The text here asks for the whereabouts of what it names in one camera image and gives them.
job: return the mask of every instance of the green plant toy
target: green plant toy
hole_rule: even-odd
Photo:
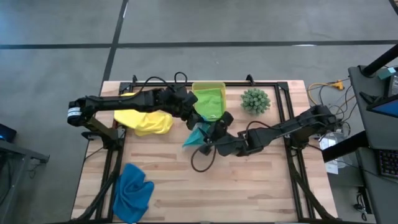
[[[243,103],[241,106],[249,114],[259,115],[270,107],[267,93],[257,88],[249,89],[241,95]]]

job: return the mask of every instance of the gray floor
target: gray floor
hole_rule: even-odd
[[[121,2],[1,1],[0,44],[110,43]],[[398,36],[397,20],[387,0],[131,0],[120,42],[389,40]],[[250,73],[263,80],[300,79],[308,86],[344,79],[348,67],[367,64],[390,47],[119,49],[110,80],[130,80],[133,74],[140,80],[171,79],[184,71],[191,80],[241,80]],[[24,180],[15,223],[69,219],[87,142],[82,129],[66,123],[67,103],[98,94],[108,54],[108,49],[0,50],[0,123],[18,130],[18,145],[51,154],[34,179]],[[325,88],[323,101],[339,105],[342,94]],[[363,129],[358,110],[349,123],[352,134]],[[352,208],[355,188],[345,182],[347,177],[331,178],[339,217],[361,221]]]

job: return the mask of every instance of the keyboard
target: keyboard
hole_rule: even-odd
[[[398,151],[377,150],[380,174],[398,179]]]

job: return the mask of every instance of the wooden tabletop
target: wooden tabletop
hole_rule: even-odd
[[[302,80],[287,82],[297,116],[309,108],[305,85]],[[104,82],[101,96],[116,96],[119,84]],[[269,125],[280,122],[274,88],[257,87],[264,90],[271,100],[270,109],[260,116],[250,116],[241,109],[240,94],[247,88],[226,89],[227,111],[234,116],[228,131],[233,135],[245,130],[248,122],[253,120]],[[288,118],[284,95],[282,99],[285,117]],[[98,112],[96,118],[110,127],[113,111]],[[178,118],[174,118],[174,124],[167,134],[138,137],[133,130],[127,131],[121,170],[126,163],[133,163],[144,171],[146,180],[155,183],[148,211],[141,222],[297,221],[282,138],[272,141],[262,152],[248,157],[222,157],[217,154],[207,172],[197,173],[190,166],[190,157],[195,148],[182,148],[189,134],[185,123]],[[90,142],[87,154],[101,146],[101,141]],[[312,192],[328,212],[337,217],[321,152],[308,147],[303,151],[303,156]],[[72,218],[82,214],[98,193],[105,158],[106,150],[102,150],[84,163]],[[204,168],[210,160],[211,156],[198,153],[195,164],[199,169]],[[104,217],[108,211],[109,192],[104,203]],[[304,214],[308,217],[304,196],[300,193]]]

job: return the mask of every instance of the yellow cloth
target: yellow cloth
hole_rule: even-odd
[[[132,96],[135,93],[125,93],[122,96]],[[136,110],[116,110],[114,119],[129,128],[134,129],[138,136],[147,134],[165,134],[173,125],[171,114],[163,111],[142,113]]]

